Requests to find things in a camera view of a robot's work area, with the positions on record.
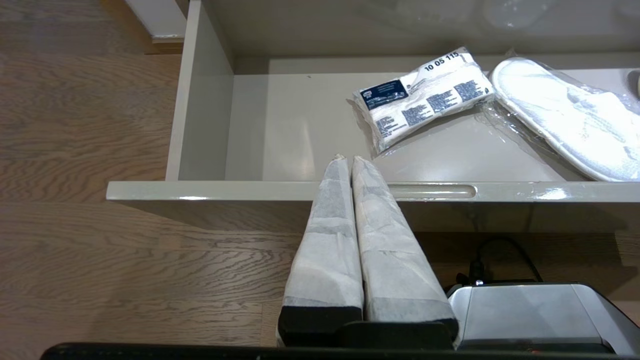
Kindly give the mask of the left gripper white taped left finger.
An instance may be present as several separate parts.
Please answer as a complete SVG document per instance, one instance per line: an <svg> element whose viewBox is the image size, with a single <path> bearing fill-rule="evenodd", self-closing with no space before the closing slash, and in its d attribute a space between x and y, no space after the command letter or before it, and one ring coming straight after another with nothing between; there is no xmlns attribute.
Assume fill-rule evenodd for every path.
<svg viewBox="0 0 640 360"><path fill-rule="evenodd" d="M364 289L348 160L327 165L295 253L278 316L280 347L334 347L363 321Z"/></svg>

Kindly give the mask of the left gripper white taped right finger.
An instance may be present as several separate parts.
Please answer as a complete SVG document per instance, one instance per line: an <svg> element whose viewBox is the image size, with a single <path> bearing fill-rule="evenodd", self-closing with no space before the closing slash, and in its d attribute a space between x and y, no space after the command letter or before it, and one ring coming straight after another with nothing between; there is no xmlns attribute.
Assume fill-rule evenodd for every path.
<svg viewBox="0 0 640 360"><path fill-rule="evenodd" d="M351 187L366 319L440 322L455 339L460 326L453 308L379 169L354 157Z"/></svg>

